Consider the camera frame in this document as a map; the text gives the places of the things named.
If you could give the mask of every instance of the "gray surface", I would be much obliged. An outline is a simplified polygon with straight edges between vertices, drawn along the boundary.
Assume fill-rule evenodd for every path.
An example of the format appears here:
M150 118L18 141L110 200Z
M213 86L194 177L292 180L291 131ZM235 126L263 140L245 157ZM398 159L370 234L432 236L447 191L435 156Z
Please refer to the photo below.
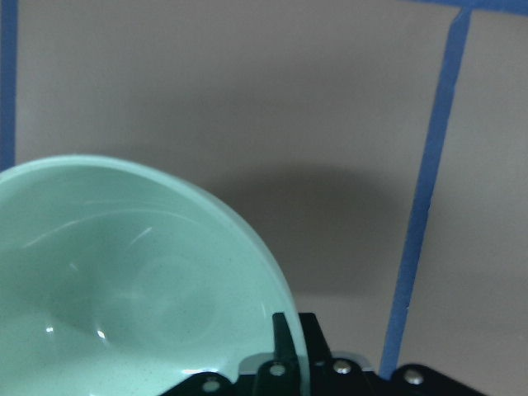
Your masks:
M474 14L402 355L503 396L528 389L527 22Z
M17 161L132 159L257 229L300 310L378 365L456 10L20 1Z

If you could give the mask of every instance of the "light green plastic bowl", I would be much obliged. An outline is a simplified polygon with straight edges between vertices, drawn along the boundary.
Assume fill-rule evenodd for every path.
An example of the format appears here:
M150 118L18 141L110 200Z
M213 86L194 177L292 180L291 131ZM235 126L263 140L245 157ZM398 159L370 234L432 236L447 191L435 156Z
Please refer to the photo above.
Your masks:
M235 381L297 311L261 239L200 188L112 158L0 174L0 394L155 396L189 375Z

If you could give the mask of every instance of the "metal bolt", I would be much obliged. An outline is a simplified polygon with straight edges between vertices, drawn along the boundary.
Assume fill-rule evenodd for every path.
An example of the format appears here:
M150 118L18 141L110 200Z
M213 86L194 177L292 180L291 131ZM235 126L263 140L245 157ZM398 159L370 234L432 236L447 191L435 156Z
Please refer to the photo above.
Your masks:
M270 367L270 374L275 377L280 377L281 375L284 375L285 372L286 368L281 363L274 363L273 366Z
M333 369L338 374L348 374L352 371L352 366L347 361L336 361L333 364Z
M423 375L413 369L405 371L403 373L403 379L411 385L420 385L423 383Z
M210 377L206 382L204 382L203 385L201 385L201 388L204 392L212 394L213 392L216 392L218 389L220 389L220 382L218 382L214 377Z

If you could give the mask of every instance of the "blue line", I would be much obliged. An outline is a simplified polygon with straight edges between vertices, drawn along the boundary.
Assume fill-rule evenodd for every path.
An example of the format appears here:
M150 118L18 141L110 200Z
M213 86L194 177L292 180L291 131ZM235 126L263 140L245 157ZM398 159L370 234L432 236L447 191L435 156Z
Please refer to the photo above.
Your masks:
M17 0L2 0L0 42L0 171L15 164Z
M445 6L472 8L484 11L507 12L528 16L526 0L413 0L414 2L435 2Z
M463 8L451 24L445 45L442 69L438 86L436 87L435 102L429 121L422 165L420 166L412 202L407 238L403 247L402 261L399 267L393 306L390 312L389 326L385 335L384 351L379 368L379 374L387 379L396 370L398 364L403 332L407 322L408 307L413 294L414 280L422 252L429 207L431 206L431 198L435 188L436 175L440 165L470 19L471 9Z

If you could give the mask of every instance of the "painter's tape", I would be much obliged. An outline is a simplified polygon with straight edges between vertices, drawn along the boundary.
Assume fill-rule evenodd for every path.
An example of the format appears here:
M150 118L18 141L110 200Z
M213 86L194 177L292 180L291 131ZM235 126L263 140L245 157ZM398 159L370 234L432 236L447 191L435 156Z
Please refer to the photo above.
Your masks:
M17 0L2 0L0 20L0 171L15 164Z
M426 145L412 202L407 237L403 246L402 261L396 282L389 326L385 335L381 367L379 368L379 375L387 379L398 365L403 332L407 322L408 307L413 294L414 280L427 226L427 217L435 188L438 167L440 166L440 158L455 96L456 81L459 76L462 55L468 36L470 19L471 9L463 8L451 24L445 45Z
M446 6L472 8L495 12L528 16L528 1L526 0L413 0L414 2L435 2Z

